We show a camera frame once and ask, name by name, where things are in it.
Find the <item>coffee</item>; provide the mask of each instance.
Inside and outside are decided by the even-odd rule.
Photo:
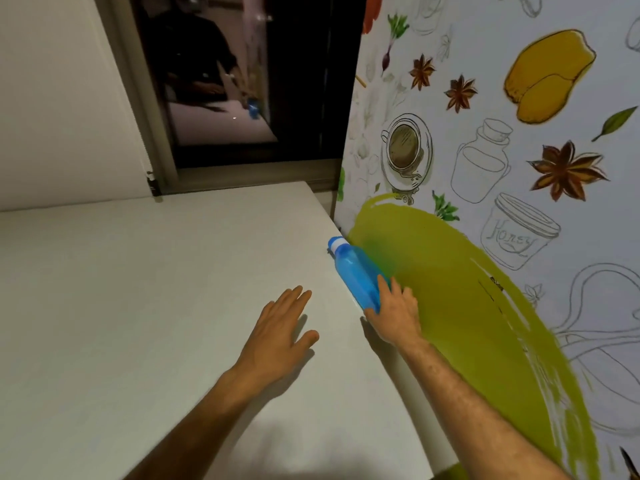
[[[398,169],[411,166],[419,151],[418,135],[409,125],[399,125],[389,141],[389,160]]]

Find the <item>illustrated wallpaper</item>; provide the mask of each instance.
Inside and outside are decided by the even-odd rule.
[[[640,0],[367,0],[336,224],[579,479],[640,478],[638,74]]]

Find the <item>person's left hand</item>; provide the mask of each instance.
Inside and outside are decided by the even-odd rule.
[[[309,330],[293,342],[298,318],[311,298],[310,290],[300,293],[302,286],[286,290],[276,302],[267,303],[231,369],[252,395],[292,372],[320,338],[316,330]]]

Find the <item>star anise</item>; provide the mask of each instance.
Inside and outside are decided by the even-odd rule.
[[[555,146],[542,147],[542,160],[529,162],[542,177],[536,180],[531,190],[539,190],[551,185],[551,198],[555,201],[563,193],[574,199],[586,200],[584,184],[597,180],[608,180],[604,172],[596,167],[603,156],[598,153],[582,153],[575,157],[575,146],[567,141],[561,150]]]
[[[424,54],[420,56],[420,59],[413,60],[413,70],[409,72],[413,78],[411,88],[418,86],[418,90],[421,91],[423,86],[430,86],[429,76],[435,72],[432,60],[433,57],[429,57],[429,60],[425,61]]]
[[[471,99],[474,94],[478,94],[476,88],[473,87],[475,81],[475,79],[471,79],[465,82],[462,74],[460,74],[460,79],[451,80],[451,89],[445,92],[447,97],[451,98],[447,105],[447,110],[453,106],[456,107],[456,112],[460,112],[461,107],[469,109],[469,99]]]

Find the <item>tabletop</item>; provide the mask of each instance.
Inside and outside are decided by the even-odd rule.
[[[336,234],[304,183],[0,214],[0,477],[123,477],[300,284],[315,355],[251,405],[216,478],[431,478]]]

